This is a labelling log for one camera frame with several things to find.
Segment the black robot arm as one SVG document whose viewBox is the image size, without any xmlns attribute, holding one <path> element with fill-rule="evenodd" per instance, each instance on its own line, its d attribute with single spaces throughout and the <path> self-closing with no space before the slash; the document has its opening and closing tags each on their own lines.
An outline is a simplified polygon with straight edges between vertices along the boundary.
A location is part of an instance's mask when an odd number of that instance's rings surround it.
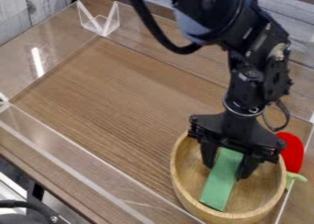
<svg viewBox="0 0 314 224">
<path fill-rule="evenodd" d="M 286 106 L 290 93 L 290 34 L 258 0 L 171 0 L 178 25 L 190 40 L 217 44 L 229 53 L 230 86 L 224 97 L 225 111 L 190 117 L 187 135 L 201 144 L 202 162 L 213 167 L 221 148 L 245 154 L 237 177 L 252 176 L 264 162 L 277 162 L 286 142 L 268 122 L 265 108 Z"/>
</svg>

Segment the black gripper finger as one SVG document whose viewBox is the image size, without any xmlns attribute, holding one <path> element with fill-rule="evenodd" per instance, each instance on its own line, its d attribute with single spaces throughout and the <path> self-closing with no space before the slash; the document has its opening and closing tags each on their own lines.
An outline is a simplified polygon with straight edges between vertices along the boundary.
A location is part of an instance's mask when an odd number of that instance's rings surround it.
<svg viewBox="0 0 314 224">
<path fill-rule="evenodd" d="M 218 146 L 210 142 L 203 142 L 202 150 L 202 163 L 207 168 L 213 168 L 217 160 Z"/>
<path fill-rule="evenodd" d="M 258 153 L 246 154 L 238 169 L 237 179 L 248 179 L 257 170 L 262 157 Z"/>
</svg>

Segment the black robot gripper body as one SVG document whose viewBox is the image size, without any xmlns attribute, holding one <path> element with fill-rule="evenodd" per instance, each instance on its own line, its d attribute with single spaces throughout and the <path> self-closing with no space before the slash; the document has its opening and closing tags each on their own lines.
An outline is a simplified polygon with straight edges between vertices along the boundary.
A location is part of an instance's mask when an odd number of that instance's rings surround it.
<svg viewBox="0 0 314 224">
<path fill-rule="evenodd" d="M 262 162 L 277 163 L 286 143 L 269 131 L 256 117 L 241 117 L 225 111 L 216 115 L 191 115 L 187 135 L 201 146 L 210 142 L 218 147 L 242 152 L 258 153 Z"/>
</svg>

